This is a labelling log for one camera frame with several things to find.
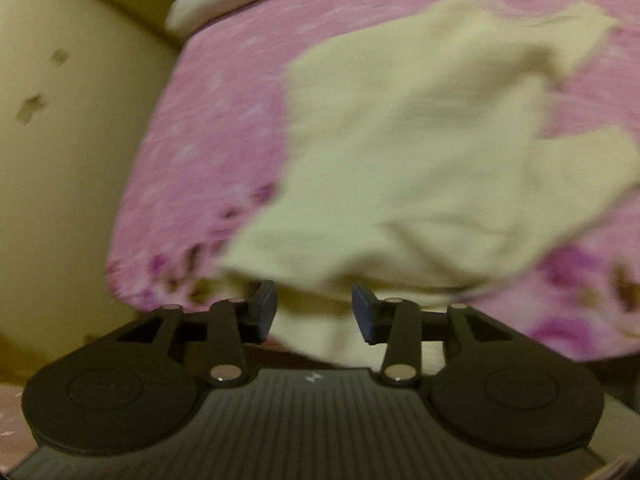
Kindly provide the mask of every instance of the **bed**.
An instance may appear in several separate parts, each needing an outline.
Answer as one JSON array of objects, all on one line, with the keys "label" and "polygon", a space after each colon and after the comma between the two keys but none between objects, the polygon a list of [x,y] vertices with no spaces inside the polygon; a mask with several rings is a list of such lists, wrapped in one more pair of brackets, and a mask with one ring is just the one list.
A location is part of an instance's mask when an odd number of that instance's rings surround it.
[{"label": "bed", "polygon": [[[147,311],[208,308],[216,261],[277,193],[286,166],[283,67],[322,40],[438,0],[261,0],[187,43],[160,99],[113,232],[111,292]],[[510,16],[574,0],[484,0]],[[640,142],[640,0],[589,0],[622,23],[558,91],[548,136],[619,123]],[[581,361],[640,351],[640,194],[474,306]]]}]

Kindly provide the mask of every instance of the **white logo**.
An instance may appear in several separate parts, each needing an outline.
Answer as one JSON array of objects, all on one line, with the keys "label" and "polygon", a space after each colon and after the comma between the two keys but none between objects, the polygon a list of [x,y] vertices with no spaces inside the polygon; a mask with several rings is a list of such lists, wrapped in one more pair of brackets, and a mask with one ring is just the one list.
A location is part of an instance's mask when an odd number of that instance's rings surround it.
[{"label": "white logo", "polygon": [[322,375],[320,374],[316,374],[315,372],[305,377],[305,381],[311,384],[316,384],[318,381],[321,381],[322,379],[324,379],[324,377],[322,377]]}]

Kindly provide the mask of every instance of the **silver screw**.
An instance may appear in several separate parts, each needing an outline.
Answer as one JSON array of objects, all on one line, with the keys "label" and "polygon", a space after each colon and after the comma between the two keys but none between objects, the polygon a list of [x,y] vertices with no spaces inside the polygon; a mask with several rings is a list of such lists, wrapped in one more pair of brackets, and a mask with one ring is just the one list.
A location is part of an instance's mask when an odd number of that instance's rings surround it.
[{"label": "silver screw", "polygon": [[385,375],[392,381],[408,381],[418,374],[411,365],[399,364],[391,365],[385,369]]},{"label": "silver screw", "polygon": [[211,369],[209,375],[217,381],[233,381],[240,378],[242,368],[236,365],[218,365]]}]

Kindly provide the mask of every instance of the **pink bedsheet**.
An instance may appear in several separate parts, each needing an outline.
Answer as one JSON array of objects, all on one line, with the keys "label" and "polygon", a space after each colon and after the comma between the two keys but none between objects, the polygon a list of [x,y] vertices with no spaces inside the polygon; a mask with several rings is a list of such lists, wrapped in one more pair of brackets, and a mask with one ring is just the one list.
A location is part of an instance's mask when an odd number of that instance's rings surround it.
[{"label": "pink bedsheet", "polygon": [[[216,259],[276,193],[286,161],[283,67],[337,34],[437,0],[265,0],[187,44],[130,176],[108,283],[140,310],[206,308]],[[572,0],[490,0],[541,14]],[[558,92],[548,135],[617,122],[640,141],[640,0],[589,0],[622,20],[593,64]],[[640,194],[513,285],[471,303],[579,360],[640,351]]]}]

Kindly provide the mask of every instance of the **pink blanket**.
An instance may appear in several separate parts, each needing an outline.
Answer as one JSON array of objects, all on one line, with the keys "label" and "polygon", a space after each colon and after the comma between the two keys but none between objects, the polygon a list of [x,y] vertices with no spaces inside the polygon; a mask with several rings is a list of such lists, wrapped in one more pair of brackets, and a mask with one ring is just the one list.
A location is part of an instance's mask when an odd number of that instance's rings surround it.
[{"label": "pink blanket", "polygon": [[[276,193],[286,161],[283,67],[319,41],[435,1],[265,0],[194,36],[122,201],[108,261],[112,292],[140,310],[164,303],[199,310],[223,294],[216,259]],[[523,15],[570,1],[489,4]],[[623,28],[558,92],[547,134],[617,122],[640,141],[640,0],[589,1]],[[511,286],[468,301],[578,360],[640,351],[640,194]]]}]

